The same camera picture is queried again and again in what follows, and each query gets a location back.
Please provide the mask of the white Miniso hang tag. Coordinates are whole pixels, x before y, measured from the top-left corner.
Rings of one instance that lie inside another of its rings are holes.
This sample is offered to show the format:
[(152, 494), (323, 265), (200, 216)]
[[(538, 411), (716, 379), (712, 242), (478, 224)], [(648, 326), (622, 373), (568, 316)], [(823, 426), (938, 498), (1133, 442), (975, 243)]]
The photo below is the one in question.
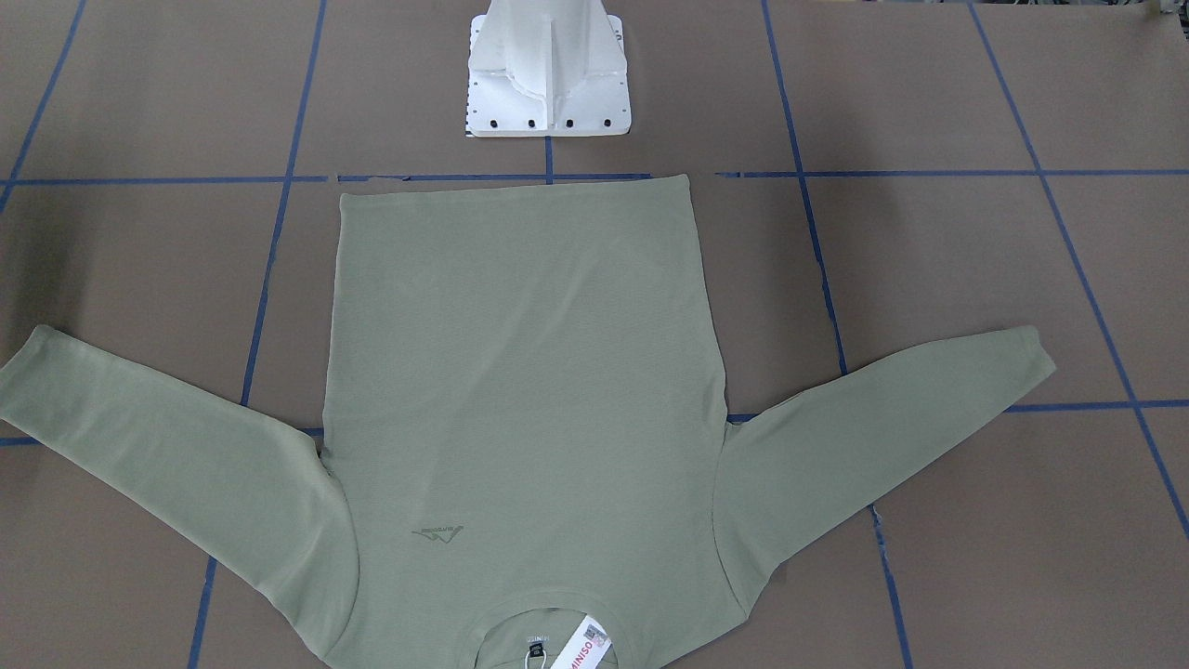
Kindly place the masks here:
[(612, 649), (614, 643), (606, 627), (594, 617), (585, 616), (561, 650), (551, 655), (551, 668), (599, 668)]

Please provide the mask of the olive green long-sleeve shirt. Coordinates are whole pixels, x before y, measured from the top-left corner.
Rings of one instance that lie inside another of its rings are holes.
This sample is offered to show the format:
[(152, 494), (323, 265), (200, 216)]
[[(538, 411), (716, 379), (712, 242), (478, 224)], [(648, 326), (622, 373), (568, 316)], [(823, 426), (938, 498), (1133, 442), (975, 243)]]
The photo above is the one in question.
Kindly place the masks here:
[(268, 598), (332, 668), (661, 668), (1053, 372), (935, 340), (740, 425), (686, 177), (340, 200), (323, 443), (48, 326), (4, 419)]

